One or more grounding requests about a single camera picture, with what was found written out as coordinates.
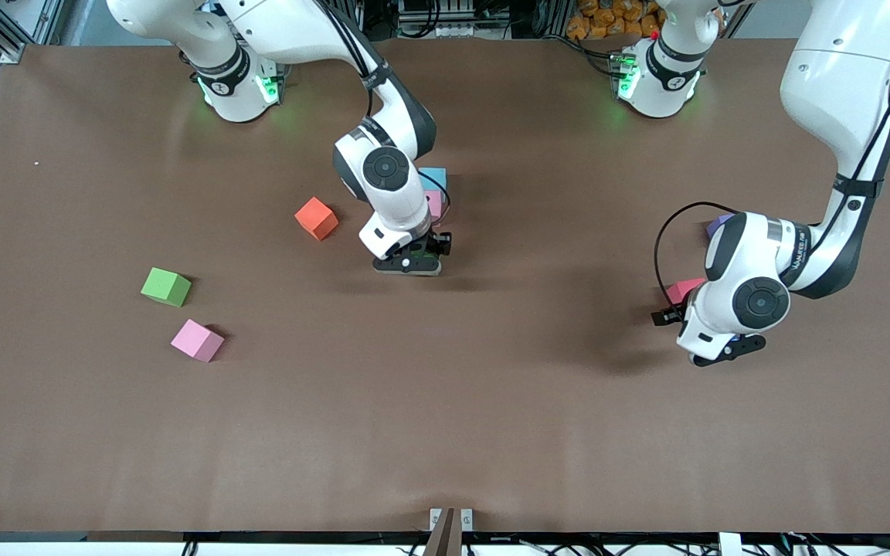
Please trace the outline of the red foam cube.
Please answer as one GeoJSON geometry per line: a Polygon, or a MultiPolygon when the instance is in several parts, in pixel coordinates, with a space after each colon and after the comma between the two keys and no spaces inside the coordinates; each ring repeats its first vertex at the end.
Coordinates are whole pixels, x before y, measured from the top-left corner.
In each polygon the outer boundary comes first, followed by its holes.
{"type": "Polygon", "coordinates": [[[688,298],[688,294],[705,282],[706,278],[699,277],[672,283],[665,288],[665,296],[667,296],[668,303],[672,303],[675,306],[682,305],[688,298]]]}

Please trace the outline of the green foam cube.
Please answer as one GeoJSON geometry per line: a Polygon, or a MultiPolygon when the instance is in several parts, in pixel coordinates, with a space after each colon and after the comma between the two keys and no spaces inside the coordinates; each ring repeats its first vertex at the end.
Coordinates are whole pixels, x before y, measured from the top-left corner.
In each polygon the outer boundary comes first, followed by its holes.
{"type": "Polygon", "coordinates": [[[171,307],[183,307],[192,282],[179,273],[152,267],[141,288],[141,295],[171,307]]]}

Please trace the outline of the orange foam cube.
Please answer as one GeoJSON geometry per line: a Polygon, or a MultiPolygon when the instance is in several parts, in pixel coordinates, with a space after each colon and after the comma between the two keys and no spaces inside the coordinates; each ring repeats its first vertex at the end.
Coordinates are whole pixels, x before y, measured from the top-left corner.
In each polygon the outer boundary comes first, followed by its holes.
{"type": "Polygon", "coordinates": [[[301,228],[311,237],[323,242],[339,225],[335,211],[317,197],[311,197],[294,213],[301,228]]]}

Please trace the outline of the white electronics box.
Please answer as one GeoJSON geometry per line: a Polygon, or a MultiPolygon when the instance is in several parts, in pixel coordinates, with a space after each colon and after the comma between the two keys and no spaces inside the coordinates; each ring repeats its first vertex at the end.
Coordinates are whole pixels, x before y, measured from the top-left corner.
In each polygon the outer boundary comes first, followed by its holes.
{"type": "Polygon", "coordinates": [[[398,36],[407,39],[467,38],[483,11],[479,0],[395,0],[398,36]]]}

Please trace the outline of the bag of orange items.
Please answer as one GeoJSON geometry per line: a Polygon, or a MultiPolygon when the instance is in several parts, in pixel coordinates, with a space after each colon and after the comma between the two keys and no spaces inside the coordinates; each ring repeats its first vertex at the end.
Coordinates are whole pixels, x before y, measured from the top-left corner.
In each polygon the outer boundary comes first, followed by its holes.
{"type": "Polygon", "coordinates": [[[630,35],[657,38],[668,12],[656,0],[575,0],[566,24],[569,41],[630,35]]]}

